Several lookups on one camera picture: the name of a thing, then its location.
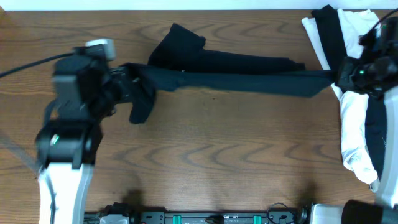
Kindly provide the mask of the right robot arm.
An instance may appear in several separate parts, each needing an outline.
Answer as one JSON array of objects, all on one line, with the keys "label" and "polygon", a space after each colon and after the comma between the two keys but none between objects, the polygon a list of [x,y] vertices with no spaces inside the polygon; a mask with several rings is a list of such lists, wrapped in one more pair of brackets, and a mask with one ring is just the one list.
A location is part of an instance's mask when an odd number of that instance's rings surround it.
[{"label": "right robot arm", "polygon": [[360,58],[345,57],[336,85],[346,91],[382,98],[386,109],[384,168],[376,202],[348,201],[342,223],[397,223],[397,17],[391,11],[359,38]]}]

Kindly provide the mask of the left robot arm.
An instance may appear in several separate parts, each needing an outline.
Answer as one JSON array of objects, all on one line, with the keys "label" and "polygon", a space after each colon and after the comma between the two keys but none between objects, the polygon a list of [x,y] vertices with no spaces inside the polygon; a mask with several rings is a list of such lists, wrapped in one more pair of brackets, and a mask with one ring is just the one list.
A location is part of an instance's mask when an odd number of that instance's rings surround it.
[{"label": "left robot arm", "polygon": [[85,202],[103,138],[101,121],[126,102],[122,69],[111,70],[114,47],[77,47],[55,63],[58,116],[38,133],[40,223],[83,223]]}]

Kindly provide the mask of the black Sydrogen t-shirt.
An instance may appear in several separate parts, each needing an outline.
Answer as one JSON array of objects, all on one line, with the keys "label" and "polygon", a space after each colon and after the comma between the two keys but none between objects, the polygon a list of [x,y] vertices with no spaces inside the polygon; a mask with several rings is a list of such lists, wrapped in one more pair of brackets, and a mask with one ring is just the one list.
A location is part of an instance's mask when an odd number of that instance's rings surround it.
[{"label": "black Sydrogen t-shirt", "polygon": [[336,78],[336,72],[307,70],[289,58],[206,50],[205,44],[204,37],[173,24],[147,64],[124,64],[134,80],[131,123],[146,122],[158,90],[192,86],[313,97]]}]

